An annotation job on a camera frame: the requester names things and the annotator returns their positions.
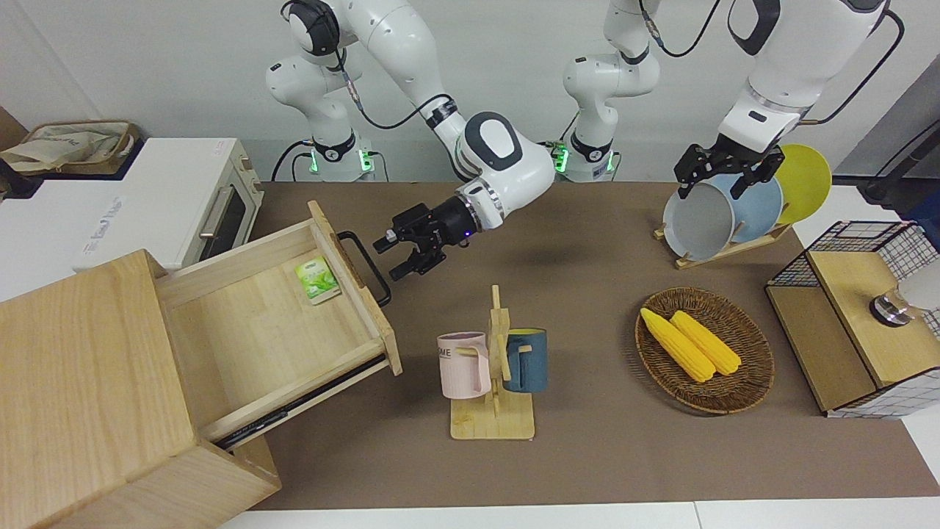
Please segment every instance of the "green packet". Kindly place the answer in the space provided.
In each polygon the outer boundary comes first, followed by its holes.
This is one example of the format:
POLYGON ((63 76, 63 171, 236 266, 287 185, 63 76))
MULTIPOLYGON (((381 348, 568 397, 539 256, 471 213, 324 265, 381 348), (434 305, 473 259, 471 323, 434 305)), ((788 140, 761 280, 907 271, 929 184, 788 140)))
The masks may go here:
POLYGON ((322 257, 298 265, 294 268, 294 273, 304 286, 306 297, 314 305, 319 305, 340 293, 337 278, 333 276, 330 265, 322 257))

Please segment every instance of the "pink mug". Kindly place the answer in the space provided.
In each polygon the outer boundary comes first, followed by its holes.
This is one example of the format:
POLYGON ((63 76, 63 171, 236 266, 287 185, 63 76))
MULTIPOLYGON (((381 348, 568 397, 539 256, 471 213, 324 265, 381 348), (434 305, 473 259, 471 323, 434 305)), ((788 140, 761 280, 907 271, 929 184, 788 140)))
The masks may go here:
POLYGON ((475 398, 492 388, 490 357, 483 332, 454 332, 437 337, 441 389, 451 399, 475 398))

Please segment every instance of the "plate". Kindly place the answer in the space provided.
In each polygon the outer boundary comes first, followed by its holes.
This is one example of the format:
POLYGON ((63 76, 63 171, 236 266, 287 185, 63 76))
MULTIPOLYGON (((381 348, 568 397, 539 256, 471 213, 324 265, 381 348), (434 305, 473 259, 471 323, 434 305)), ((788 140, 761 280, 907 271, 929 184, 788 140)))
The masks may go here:
POLYGON ((698 383, 652 337, 636 317, 636 350, 652 379, 684 405, 716 415, 755 407, 774 385, 774 355, 757 324, 724 297, 707 290, 680 287, 654 294, 644 308, 668 319, 683 310, 728 344, 741 357, 738 371, 698 383))
POLYGON ((682 200, 673 193, 663 212, 666 243, 676 255, 690 261, 707 261, 731 240, 736 222, 731 202, 708 182, 696 184, 682 200))
POLYGON ((825 156, 807 145, 794 143, 781 149, 786 158, 776 170, 776 179, 788 206, 779 222, 792 224, 823 207, 832 187, 832 169, 825 156))
POLYGON ((721 189, 731 200, 734 221, 744 223, 740 230, 731 236, 733 243, 746 243, 760 239, 772 230, 783 211, 783 190, 776 178, 770 182, 751 185, 737 200, 731 198, 731 188, 740 178, 740 174, 719 174, 709 183, 721 189))

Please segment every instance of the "corn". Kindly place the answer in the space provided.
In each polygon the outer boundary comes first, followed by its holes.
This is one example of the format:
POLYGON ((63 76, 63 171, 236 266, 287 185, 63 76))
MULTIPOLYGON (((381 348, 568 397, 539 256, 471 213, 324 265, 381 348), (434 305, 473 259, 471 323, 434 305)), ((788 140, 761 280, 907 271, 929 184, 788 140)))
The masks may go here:
POLYGON ((695 382, 704 382, 714 377, 712 362, 663 316, 649 309, 640 309, 640 314, 653 338, 663 346, 672 360, 676 361, 689 377, 695 382))
POLYGON ((741 357, 689 314, 676 311, 669 321, 705 353, 718 373, 730 375, 741 367, 741 357))

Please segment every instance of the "blue mug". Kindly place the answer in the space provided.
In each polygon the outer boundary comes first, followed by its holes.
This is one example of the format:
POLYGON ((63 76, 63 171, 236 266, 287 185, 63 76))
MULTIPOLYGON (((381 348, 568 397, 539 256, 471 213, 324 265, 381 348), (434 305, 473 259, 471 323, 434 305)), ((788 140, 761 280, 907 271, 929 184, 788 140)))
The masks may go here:
POLYGON ((503 381, 503 388, 516 393, 538 393, 548 388, 545 329, 510 329, 506 352, 512 380, 503 381))

